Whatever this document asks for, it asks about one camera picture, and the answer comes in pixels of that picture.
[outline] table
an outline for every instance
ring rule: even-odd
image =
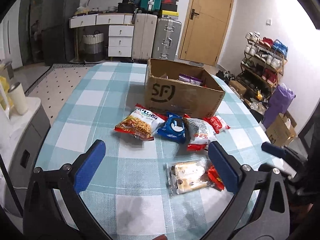
[[[59,169],[101,139],[107,145],[106,156],[80,196],[105,231],[114,239],[153,239],[160,234],[168,239],[200,239],[233,194],[204,188],[170,197],[164,164],[196,159],[205,151],[188,153],[185,145],[163,138],[141,142],[113,131],[136,103],[143,104],[145,71],[146,65],[131,63],[92,67],[60,111],[36,166]],[[231,127],[217,135],[220,144],[240,164],[255,170],[262,163],[273,164],[273,157],[260,148],[268,141],[261,127],[232,90],[214,78],[226,91],[217,114]],[[248,219],[256,196],[252,194],[241,223]]]

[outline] red shoe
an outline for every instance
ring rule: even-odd
[[[269,78],[269,76],[270,76],[269,70],[268,70],[267,68],[265,68],[264,71],[263,71],[263,74],[262,74],[261,78],[262,78],[263,80],[267,81],[268,78]]]
[[[271,49],[271,46],[273,45],[273,40],[272,39],[269,39],[269,38],[266,38],[266,37],[263,37],[263,40],[264,42],[264,45],[267,46],[268,48]]]
[[[270,71],[270,76],[267,80],[268,84],[270,84],[271,86],[273,86],[277,81],[277,75],[273,72]]]

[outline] purple bag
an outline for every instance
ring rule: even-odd
[[[269,108],[263,116],[262,124],[266,129],[275,121],[279,113],[284,114],[296,95],[285,84],[280,84],[269,99]]]

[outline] silver suitcase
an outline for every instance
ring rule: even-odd
[[[131,53],[133,59],[148,60],[151,58],[156,24],[156,15],[143,13],[138,13],[136,15]]]
[[[153,43],[152,57],[174,60],[181,32],[181,22],[159,18]]]

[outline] yellow bag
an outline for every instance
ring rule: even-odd
[[[7,82],[7,79],[5,77],[3,77],[3,76],[0,76],[0,82],[1,82],[1,84],[3,86],[4,92],[6,94],[8,94],[8,90],[10,88],[10,85]],[[7,98],[8,98],[8,102],[9,102],[10,107],[12,107],[13,106],[13,102],[12,102],[11,98],[10,97],[7,97]],[[2,106],[3,109],[5,109],[5,102],[4,102],[1,94],[0,94],[0,105]]]

